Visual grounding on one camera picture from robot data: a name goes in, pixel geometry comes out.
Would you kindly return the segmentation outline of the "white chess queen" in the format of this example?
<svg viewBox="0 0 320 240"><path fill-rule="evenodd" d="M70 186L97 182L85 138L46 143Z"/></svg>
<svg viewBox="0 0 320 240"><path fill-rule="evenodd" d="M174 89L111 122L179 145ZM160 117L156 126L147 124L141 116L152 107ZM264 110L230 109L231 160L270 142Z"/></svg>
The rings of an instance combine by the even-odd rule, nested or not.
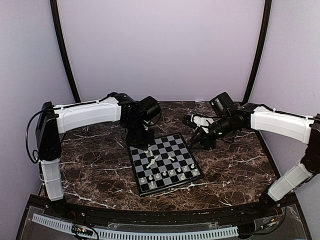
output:
<svg viewBox="0 0 320 240"><path fill-rule="evenodd" d="M147 169L149 169L152 165L154 165L156 163L156 160L158 159L158 155L154 156L151 160L150 163L146 166Z"/></svg>

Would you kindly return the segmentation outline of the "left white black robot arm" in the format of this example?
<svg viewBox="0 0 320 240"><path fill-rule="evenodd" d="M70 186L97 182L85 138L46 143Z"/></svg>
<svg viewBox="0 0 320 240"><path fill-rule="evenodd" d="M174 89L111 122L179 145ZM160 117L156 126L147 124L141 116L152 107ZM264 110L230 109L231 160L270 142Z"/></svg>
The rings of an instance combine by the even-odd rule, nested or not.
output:
<svg viewBox="0 0 320 240"><path fill-rule="evenodd" d="M51 210L67 218L70 206L63 201L60 158L60 136L74 129L107 122L118 122L125 129L125 143L146 150L155 138L151 123L162 115L158 101L152 96L137 101L126 93L111 92L106 97L73 104L54 105L48 101L31 119L37 119L36 149L26 148L33 164L40 165L42 183L51 203Z"/></svg>

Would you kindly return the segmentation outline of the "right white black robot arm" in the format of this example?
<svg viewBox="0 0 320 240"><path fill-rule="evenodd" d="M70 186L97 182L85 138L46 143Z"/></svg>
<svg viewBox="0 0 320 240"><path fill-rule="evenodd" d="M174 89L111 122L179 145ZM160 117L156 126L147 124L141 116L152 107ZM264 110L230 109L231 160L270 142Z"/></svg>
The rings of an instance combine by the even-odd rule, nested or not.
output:
<svg viewBox="0 0 320 240"><path fill-rule="evenodd" d="M265 104L237 105L223 92L210 100L214 117L201 114L185 115L182 122L195 130L189 147L200 144L203 149L214 149L216 141L241 130L266 131L297 140L307 145L304 156L286 174L273 182L260 196L255 213L266 217L275 203L286 194L320 172L320 117L303 116L279 111Z"/></svg>

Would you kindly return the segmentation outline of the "white chess king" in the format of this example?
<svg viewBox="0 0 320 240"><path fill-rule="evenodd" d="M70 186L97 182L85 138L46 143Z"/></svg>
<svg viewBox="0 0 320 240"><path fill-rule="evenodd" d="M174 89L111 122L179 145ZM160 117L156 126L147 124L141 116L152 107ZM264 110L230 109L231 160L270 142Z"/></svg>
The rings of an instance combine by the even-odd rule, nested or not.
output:
<svg viewBox="0 0 320 240"><path fill-rule="evenodd" d="M147 148L147 150L144 151L144 153L147 154L147 155L150 155L150 156L152 156L152 157L154 156L153 150L152 150L152 147L151 147L151 146L149 146L149 147Z"/></svg>

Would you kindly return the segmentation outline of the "black and white chessboard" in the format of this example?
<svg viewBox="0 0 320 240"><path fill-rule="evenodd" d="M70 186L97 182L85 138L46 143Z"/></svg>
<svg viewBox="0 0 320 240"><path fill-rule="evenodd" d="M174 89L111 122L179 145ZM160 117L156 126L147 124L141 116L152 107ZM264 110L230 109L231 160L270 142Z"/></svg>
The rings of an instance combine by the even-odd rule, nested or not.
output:
<svg viewBox="0 0 320 240"><path fill-rule="evenodd" d="M153 156L146 154L142 149L132 146L127 148L133 176L141 197L191 183L204 177L203 171L181 133L157 137L149 147L152 147ZM158 159L154 165L147 169L146 166L154 156L158 156ZM188 166L186 172L183 170L185 166ZM198 171L197 175L193 175L195 169ZM170 170L174 170L173 175L170 175ZM185 180L181 180L182 174L185 174ZM154 183L154 188L150 188L151 182Z"/></svg>

